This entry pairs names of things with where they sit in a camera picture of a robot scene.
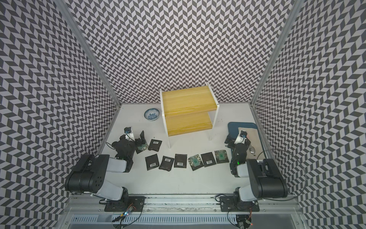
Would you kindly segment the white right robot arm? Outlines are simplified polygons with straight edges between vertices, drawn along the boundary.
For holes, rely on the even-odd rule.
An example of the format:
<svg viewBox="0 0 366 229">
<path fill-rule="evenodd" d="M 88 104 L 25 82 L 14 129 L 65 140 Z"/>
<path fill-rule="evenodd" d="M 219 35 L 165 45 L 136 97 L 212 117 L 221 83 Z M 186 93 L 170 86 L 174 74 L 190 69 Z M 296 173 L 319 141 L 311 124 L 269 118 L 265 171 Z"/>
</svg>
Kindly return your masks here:
<svg viewBox="0 0 366 229">
<path fill-rule="evenodd" d="M 240 133 L 236 139 L 227 136 L 225 143 L 232 150 L 231 174 L 238 178 L 249 179 L 249 185 L 235 189 L 234 203 L 288 196 L 286 182 L 273 159 L 265 158 L 258 161 L 247 158 L 251 142 L 246 132 Z"/>
</svg>

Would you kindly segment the black tea bag with barcode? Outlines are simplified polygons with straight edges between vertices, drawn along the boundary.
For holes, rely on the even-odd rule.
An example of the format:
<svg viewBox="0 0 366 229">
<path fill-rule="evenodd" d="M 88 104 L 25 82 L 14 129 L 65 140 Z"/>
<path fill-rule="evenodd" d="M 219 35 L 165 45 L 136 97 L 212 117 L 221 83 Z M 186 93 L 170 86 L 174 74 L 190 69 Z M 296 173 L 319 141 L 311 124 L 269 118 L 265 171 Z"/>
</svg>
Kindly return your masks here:
<svg viewBox="0 0 366 229">
<path fill-rule="evenodd" d="M 186 154 L 175 154 L 174 167 L 185 169 L 187 167 L 187 155 Z"/>
</svg>

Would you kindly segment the red tea bag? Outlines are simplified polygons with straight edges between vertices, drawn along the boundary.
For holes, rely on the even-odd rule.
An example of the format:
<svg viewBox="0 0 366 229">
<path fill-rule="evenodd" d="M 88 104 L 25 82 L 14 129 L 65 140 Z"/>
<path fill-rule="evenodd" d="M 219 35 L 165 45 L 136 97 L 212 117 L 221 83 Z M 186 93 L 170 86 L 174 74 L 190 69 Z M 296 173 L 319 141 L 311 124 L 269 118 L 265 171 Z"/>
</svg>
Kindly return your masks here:
<svg viewBox="0 0 366 229">
<path fill-rule="evenodd" d="M 152 139 L 150 144 L 149 144 L 149 151 L 156 151 L 158 152 L 160 147 L 161 147 L 162 141 L 161 140 L 157 140 L 157 139 Z"/>
</svg>

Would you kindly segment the green jasmine tea bag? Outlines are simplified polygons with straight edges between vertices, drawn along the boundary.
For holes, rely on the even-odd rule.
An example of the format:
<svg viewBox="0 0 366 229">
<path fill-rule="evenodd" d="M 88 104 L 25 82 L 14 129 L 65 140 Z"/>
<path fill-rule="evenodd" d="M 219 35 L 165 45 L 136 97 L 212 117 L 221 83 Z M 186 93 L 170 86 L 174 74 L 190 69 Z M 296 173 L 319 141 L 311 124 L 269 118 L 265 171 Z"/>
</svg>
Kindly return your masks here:
<svg viewBox="0 0 366 229">
<path fill-rule="evenodd" d="M 200 155 L 194 155 L 194 156 L 189 157 L 188 162 L 192 168 L 192 171 L 195 171 L 197 169 L 204 167 L 204 164 L 202 162 Z"/>
</svg>

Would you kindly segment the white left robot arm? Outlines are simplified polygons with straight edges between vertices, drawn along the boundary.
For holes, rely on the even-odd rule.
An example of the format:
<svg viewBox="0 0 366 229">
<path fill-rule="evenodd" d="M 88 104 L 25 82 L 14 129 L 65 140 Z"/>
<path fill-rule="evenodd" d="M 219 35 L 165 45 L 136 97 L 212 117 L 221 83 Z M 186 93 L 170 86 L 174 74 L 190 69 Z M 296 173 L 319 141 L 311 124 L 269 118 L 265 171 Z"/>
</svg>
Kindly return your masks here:
<svg viewBox="0 0 366 229">
<path fill-rule="evenodd" d="M 129 202 L 127 188 L 109 182 L 106 173 L 128 173 L 133 166 L 133 156 L 139 147 L 146 143 L 144 131 L 134 139 L 130 127 L 124 129 L 125 134 L 119 141 L 112 143 L 116 150 L 115 158 L 110 155 L 84 154 L 73 167 L 65 180 L 65 190 L 74 193 L 84 193 L 106 199 L 107 201 Z"/>
</svg>

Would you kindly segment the floral tea bag top shelf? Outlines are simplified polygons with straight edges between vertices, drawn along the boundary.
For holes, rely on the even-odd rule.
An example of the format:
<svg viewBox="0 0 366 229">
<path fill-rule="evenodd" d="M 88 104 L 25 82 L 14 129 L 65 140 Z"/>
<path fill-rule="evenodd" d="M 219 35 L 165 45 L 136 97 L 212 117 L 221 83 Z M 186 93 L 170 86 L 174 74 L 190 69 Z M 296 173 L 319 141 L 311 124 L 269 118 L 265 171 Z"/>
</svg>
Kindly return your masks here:
<svg viewBox="0 0 366 229">
<path fill-rule="evenodd" d="M 226 150 L 216 150 L 214 152 L 217 164 L 229 163 L 228 155 Z"/>
</svg>

